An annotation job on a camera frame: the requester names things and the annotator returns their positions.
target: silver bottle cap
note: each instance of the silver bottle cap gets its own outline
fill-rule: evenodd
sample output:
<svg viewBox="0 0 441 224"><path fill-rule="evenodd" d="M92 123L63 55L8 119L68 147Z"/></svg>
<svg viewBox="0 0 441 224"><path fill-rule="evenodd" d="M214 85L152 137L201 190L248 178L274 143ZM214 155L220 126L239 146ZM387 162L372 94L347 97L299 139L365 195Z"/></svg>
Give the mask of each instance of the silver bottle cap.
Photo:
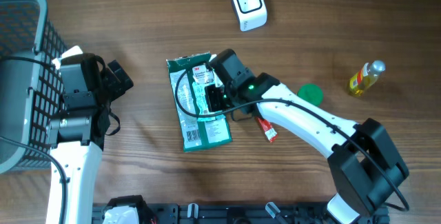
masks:
<svg viewBox="0 0 441 224"><path fill-rule="evenodd" d="M371 66L369 66L369 72L372 74L381 74L386 70L386 65L383 61L374 61Z"/></svg>

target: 3m label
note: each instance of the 3m label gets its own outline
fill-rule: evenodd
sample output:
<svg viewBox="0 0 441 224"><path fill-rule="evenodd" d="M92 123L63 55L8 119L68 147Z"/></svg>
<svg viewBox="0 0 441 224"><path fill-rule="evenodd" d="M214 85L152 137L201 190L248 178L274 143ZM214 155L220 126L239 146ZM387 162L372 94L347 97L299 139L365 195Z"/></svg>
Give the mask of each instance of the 3m label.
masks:
<svg viewBox="0 0 441 224"><path fill-rule="evenodd" d="M198 84L208 84L214 82L213 72L208 70L205 65L193 67L193 78Z"/></svg>

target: black mounting rail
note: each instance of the black mounting rail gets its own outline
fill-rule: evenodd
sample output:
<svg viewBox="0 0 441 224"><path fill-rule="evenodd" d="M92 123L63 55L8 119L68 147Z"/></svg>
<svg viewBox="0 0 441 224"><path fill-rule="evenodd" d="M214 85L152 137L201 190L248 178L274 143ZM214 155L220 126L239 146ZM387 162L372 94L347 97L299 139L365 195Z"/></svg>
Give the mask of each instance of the black mounting rail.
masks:
<svg viewBox="0 0 441 224"><path fill-rule="evenodd" d="M280 215L290 224L336 224L324 215L327 203L299 203L279 205ZM198 218L188 218L188 206L177 204L147 204L156 215L157 224L279 224L265 210L265 205L199 205ZM106 205L93 207L92 224L102 224ZM369 218L362 217L357 224L388 224L389 211L379 208Z"/></svg>

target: green snack package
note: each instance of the green snack package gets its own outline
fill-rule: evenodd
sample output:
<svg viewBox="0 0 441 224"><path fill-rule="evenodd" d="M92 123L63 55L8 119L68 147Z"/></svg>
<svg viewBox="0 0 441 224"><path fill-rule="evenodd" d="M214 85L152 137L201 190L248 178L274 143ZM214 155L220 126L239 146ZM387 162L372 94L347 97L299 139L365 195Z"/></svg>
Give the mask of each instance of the green snack package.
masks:
<svg viewBox="0 0 441 224"><path fill-rule="evenodd" d="M219 78L209 71L203 62L208 62L212 57L209 52L195 54L188 57L167 60L168 74L172 85L173 96L176 82L180 75L187 70L181 79L178 88L178 99L181 105L190 113L213 114L208 109L205 99L205 87L216 85L223 86ZM176 105L179 122L184 138L184 152L210 149L218 145L232 142L229 126L225 115L212 118L196 118L181 111Z"/></svg>

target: small white box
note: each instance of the small white box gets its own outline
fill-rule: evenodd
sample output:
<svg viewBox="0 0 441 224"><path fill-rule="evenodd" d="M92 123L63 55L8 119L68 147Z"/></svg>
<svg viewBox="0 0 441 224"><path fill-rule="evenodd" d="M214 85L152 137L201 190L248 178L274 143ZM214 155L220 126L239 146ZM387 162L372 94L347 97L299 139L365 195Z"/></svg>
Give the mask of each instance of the small white box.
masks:
<svg viewBox="0 0 441 224"><path fill-rule="evenodd" d="M240 30L248 31L267 22L267 7L263 0L232 0Z"/></svg>

